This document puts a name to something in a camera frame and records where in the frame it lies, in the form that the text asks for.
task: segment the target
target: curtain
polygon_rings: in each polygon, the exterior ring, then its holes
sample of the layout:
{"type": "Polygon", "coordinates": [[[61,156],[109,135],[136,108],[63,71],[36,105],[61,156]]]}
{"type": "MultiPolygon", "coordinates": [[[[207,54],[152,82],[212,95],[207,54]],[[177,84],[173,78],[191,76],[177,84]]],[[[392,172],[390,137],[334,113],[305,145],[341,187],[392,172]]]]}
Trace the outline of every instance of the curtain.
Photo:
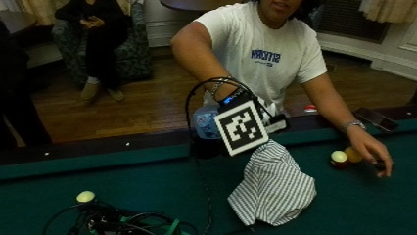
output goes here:
{"type": "Polygon", "coordinates": [[[362,0],[360,11],[380,23],[412,23],[417,16],[417,0],[362,0]]]}
{"type": "MultiPolygon", "coordinates": [[[[69,0],[7,0],[20,2],[24,11],[35,14],[37,25],[55,24],[55,11],[64,6],[69,0]]],[[[125,14],[131,15],[131,2],[144,3],[144,0],[117,0],[125,14]]]]}
{"type": "Polygon", "coordinates": [[[0,0],[0,11],[20,12],[23,10],[20,1],[0,0]]]}

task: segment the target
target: green felt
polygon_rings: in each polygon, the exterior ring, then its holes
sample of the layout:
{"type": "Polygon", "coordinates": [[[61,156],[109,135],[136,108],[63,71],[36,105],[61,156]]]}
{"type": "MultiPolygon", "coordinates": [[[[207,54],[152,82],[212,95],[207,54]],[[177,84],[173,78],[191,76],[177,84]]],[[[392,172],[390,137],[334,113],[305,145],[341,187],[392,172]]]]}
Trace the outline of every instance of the green felt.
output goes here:
{"type": "MultiPolygon", "coordinates": [[[[283,226],[257,223],[257,234],[414,234],[416,130],[417,121],[408,120],[400,123],[394,134],[377,136],[388,145],[396,164],[392,178],[385,179],[376,177],[373,168],[365,163],[345,170],[329,166],[330,152],[348,146],[345,138],[333,130],[273,136],[273,140],[287,147],[301,170],[316,178],[318,195],[300,216],[283,226]]],[[[165,212],[193,223],[203,231],[209,213],[208,195],[199,169],[187,155],[188,146],[179,145],[1,166],[0,234],[40,234],[49,216],[73,205],[85,190],[119,208],[165,212]]],[[[225,234],[244,228],[227,197],[243,180],[249,157],[201,161],[212,201],[209,234],[225,234]]],[[[76,215],[75,211],[65,213],[52,224],[48,234],[65,234],[76,215]]]]}

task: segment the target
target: striped cloth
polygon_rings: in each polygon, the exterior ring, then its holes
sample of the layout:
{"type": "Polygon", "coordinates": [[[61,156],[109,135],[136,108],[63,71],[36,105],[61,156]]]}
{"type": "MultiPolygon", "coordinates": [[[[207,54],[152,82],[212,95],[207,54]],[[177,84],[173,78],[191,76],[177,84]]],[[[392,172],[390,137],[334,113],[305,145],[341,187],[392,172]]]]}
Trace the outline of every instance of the striped cloth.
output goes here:
{"type": "Polygon", "coordinates": [[[273,226],[287,223],[317,195],[314,178],[300,171],[287,149],[273,140],[255,151],[244,176],[228,202],[247,226],[256,220],[273,226]]]}

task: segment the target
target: shoe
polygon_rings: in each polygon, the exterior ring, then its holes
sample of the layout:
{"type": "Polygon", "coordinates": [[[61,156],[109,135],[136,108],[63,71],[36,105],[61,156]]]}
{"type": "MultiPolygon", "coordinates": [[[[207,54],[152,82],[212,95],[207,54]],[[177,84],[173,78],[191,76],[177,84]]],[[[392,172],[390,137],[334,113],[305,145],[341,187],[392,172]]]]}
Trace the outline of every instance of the shoe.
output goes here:
{"type": "Polygon", "coordinates": [[[84,90],[81,92],[81,99],[92,100],[92,98],[97,94],[99,88],[100,88],[100,83],[99,84],[87,83],[84,90]]]}
{"type": "Polygon", "coordinates": [[[107,89],[107,91],[115,101],[123,101],[125,99],[125,95],[123,94],[121,90],[119,90],[117,88],[107,89]]]}

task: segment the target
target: pool table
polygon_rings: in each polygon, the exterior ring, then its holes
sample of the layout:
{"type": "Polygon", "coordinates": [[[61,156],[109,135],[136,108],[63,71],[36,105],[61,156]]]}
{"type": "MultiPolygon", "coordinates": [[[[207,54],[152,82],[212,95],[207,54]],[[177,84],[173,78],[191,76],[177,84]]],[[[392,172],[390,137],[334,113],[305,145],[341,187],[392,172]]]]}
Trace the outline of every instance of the pool table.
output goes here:
{"type": "MultiPolygon", "coordinates": [[[[257,222],[255,234],[416,234],[417,106],[381,112],[397,121],[398,129],[384,133],[366,125],[392,154],[390,178],[378,178],[365,163],[346,169],[330,166],[329,154],[349,143],[320,116],[292,117],[290,128],[271,136],[288,149],[301,171],[316,179],[317,197],[284,225],[257,222]]],[[[163,212],[192,223],[200,234],[209,217],[208,234],[253,234],[237,233],[245,227],[227,202],[244,178],[251,151],[196,160],[189,150],[188,131],[179,130],[3,154],[0,234],[41,234],[49,217],[75,205],[87,190],[120,209],[163,212]]],[[[67,234],[76,219],[76,211],[64,213],[47,234],[67,234]]]]}

